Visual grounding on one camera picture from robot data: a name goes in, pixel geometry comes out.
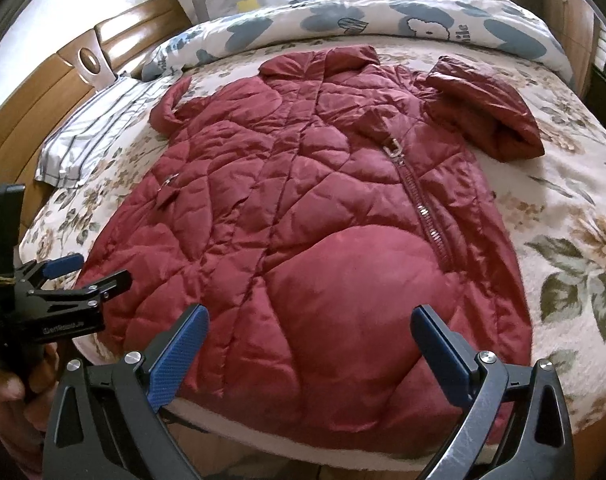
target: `wooden bed edge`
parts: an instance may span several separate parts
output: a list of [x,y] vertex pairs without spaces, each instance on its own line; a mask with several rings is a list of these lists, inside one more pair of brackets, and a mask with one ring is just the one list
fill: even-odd
[[178,0],[148,0],[98,23],[44,60],[0,107],[0,184],[26,185],[20,238],[54,191],[34,180],[40,147],[115,72],[192,25]]

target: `pocket zipper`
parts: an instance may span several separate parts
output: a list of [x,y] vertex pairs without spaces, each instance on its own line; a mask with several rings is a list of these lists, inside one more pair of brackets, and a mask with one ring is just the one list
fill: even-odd
[[449,269],[451,269],[451,258],[449,256],[449,251],[446,247],[445,240],[438,228],[436,228],[436,222],[432,218],[432,213],[427,207],[426,200],[423,197],[423,193],[420,190],[418,183],[416,182],[414,174],[405,163],[405,156],[403,155],[403,149],[400,143],[391,136],[390,142],[393,149],[383,145],[383,150],[394,163],[396,171],[401,178],[401,183],[405,188],[405,192],[407,195],[409,195],[410,200],[418,210],[420,224],[422,225],[423,231],[425,232],[427,239],[436,253],[436,257],[438,258],[441,269],[447,272]]

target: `striped pillowcase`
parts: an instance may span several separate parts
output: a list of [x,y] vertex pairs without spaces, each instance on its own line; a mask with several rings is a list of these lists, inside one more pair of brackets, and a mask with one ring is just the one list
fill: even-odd
[[35,179],[55,187],[82,186],[132,118],[153,106],[175,81],[174,76],[150,82],[119,76],[49,135]]

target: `quilted jacket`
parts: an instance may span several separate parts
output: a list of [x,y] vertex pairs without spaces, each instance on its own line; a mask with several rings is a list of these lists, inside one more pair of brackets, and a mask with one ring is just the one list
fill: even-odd
[[183,397],[314,446],[411,454],[458,416],[410,335],[416,305],[529,364],[518,263],[465,142],[543,154],[515,89],[450,57],[381,66],[370,46],[275,57],[174,109],[189,83],[152,110],[169,147],[80,277],[132,273],[106,305],[112,351],[200,302],[211,327]]

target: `zipper teeth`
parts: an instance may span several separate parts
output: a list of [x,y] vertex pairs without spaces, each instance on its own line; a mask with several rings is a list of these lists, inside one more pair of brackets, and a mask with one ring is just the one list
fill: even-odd
[[407,168],[405,165],[404,156],[401,153],[401,155],[391,156],[390,158],[392,159],[394,165],[398,168],[398,173],[401,177],[401,181],[403,182],[403,187],[410,195],[416,209],[419,211],[420,224],[422,225],[427,238],[430,240],[430,243],[434,247],[436,255],[440,259],[443,270],[448,270],[451,262],[449,259],[448,250],[445,247],[445,242],[443,241],[443,237],[438,229],[436,229],[436,224],[432,218],[430,209],[425,205],[425,200],[422,198],[422,193],[414,181],[414,177],[410,173],[409,168]]

